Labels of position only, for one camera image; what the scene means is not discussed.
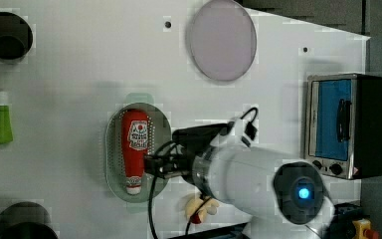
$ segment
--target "round plate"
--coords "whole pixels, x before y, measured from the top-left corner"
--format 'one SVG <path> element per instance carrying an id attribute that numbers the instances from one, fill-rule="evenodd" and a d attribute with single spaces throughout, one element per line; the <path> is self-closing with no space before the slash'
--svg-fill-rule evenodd
<path id="1" fill-rule="evenodd" d="M 251 66 L 257 50 L 253 20 L 232 0 L 213 0 L 195 16 L 190 30 L 195 64 L 213 80 L 232 81 Z"/>

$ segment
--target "oven window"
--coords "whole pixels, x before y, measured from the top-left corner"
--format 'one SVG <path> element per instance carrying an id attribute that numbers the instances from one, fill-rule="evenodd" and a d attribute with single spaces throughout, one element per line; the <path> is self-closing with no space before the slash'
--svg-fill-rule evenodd
<path id="1" fill-rule="evenodd" d="M 315 156 L 348 159 L 348 139 L 342 137 L 341 117 L 343 104 L 350 101 L 350 80 L 319 83 Z"/>

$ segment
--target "oven door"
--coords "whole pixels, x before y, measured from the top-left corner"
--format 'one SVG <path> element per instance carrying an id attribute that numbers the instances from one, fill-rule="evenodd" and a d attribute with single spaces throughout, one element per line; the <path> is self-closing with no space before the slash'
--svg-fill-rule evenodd
<path id="1" fill-rule="evenodd" d="M 351 80 L 312 83 L 309 155 L 348 160 Z"/>

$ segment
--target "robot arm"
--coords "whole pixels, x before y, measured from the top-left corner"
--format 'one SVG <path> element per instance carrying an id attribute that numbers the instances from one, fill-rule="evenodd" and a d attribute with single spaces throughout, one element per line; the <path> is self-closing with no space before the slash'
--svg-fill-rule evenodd
<path id="1" fill-rule="evenodd" d="M 184 152 L 181 175 L 253 215 L 244 230 L 250 238 L 321 238 L 334 213 L 321 175 L 306 160 L 252 147 L 254 137 L 245 119 L 175 131 Z"/>

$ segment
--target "red ketchup bottle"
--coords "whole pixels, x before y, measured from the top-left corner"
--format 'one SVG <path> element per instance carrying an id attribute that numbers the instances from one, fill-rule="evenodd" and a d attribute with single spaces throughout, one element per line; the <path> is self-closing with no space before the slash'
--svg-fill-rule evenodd
<path id="1" fill-rule="evenodd" d="M 126 174 L 126 192 L 138 194 L 144 173 L 144 155 L 148 149 L 148 117 L 139 110 L 129 110 L 122 117 L 122 155 Z"/>

